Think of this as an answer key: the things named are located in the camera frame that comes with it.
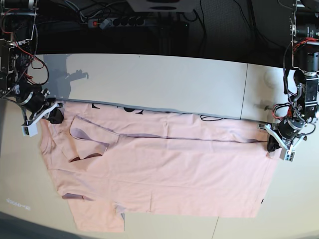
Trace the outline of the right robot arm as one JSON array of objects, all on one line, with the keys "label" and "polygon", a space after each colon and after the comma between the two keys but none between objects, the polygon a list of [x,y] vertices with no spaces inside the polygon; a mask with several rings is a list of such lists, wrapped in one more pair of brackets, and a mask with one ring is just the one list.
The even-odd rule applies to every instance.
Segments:
[{"label": "right robot arm", "polygon": [[24,124],[31,125],[38,119],[51,124],[63,122],[61,103],[49,97],[50,91],[43,83],[36,83],[28,74],[29,67],[38,61],[37,48],[30,47],[32,40],[38,40],[35,24],[36,0],[2,0],[0,2],[0,39],[3,41],[0,53],[0,98],[18,105]]}]

